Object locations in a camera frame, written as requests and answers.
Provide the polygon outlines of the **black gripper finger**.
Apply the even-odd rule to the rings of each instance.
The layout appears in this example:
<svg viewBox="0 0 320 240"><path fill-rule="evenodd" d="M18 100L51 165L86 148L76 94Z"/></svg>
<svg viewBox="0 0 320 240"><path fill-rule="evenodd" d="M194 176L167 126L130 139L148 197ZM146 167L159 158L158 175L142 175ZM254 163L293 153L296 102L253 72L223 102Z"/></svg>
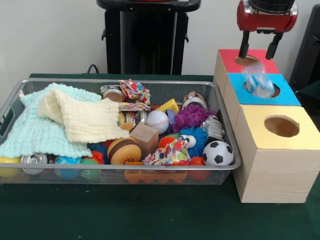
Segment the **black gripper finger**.
<svg viewBox="0 0 320 240"><path fill-rule="evenodd" d="M249 50L249 38L250 38L250 32L249 31L243 31L242 35L242 41L238 53L238 57L241 59L245 59L248 54Z"/></svg>
<svg viewBox="0 0 320 240"><path fill-rule="evenodd" d="M274 58L278 44L279 44L280 40L282 39L283 35L284 35L283 32L274 33L274 38L273 38L272 42L269 44L267 52L266 52L266 59L267 60L271 60Z"/></svg>

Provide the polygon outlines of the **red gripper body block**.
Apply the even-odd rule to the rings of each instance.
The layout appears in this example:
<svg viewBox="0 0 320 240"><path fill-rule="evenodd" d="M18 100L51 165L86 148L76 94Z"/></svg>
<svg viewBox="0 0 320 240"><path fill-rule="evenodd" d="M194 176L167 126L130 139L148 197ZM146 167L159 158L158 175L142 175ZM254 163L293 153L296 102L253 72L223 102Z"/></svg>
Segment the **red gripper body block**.
<svg viewBox="0 0 320 240"><path fill-rule="evenodd" d="M237 25L241 31L258 33L289 32L298 18L294 0L241 0L237 7Z"/></svg>

